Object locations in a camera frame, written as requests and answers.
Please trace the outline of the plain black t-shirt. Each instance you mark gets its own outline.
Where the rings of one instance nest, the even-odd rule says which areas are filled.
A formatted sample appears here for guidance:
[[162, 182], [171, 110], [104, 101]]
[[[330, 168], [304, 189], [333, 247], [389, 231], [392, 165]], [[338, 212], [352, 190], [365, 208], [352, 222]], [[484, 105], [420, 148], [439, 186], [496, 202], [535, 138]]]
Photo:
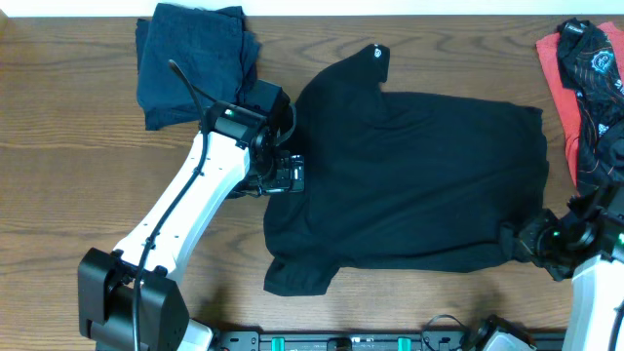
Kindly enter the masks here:
[[467, 273], [522, 259], [514, 233], [541, 210], [549, 172], [541, 110], [385, 92], [389, 59], [368, 45], [299, 95], [286, 147], [305, 184], [264, 215], [269, 293], [322, 295], [344, 267]]

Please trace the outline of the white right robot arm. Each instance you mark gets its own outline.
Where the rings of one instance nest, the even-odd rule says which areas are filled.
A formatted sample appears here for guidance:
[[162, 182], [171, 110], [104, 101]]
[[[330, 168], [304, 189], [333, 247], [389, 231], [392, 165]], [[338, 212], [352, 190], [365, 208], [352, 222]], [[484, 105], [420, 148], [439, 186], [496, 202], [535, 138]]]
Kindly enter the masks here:
[[505, 223], [513, 254], [570, 280], [564, 350], [623, 351], [623, 184], [604, 183], [570, 198], [568, 213], [544, 209], [518, 227]]

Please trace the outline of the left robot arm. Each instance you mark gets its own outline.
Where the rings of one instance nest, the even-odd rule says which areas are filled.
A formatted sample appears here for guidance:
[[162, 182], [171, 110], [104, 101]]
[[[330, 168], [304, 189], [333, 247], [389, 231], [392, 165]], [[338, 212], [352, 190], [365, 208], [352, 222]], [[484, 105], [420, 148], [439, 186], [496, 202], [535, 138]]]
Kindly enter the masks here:
[[91, 248], [80, 261], [79, 332], [98, 350], [210, 349], [214, 330], [190, 317], [180, 292], [190, 257], [228, 197], [302, 191], [303, 159], [282, 147], [295, 127], [293, 104], [214, 103], [149, 213], [111, 252]]

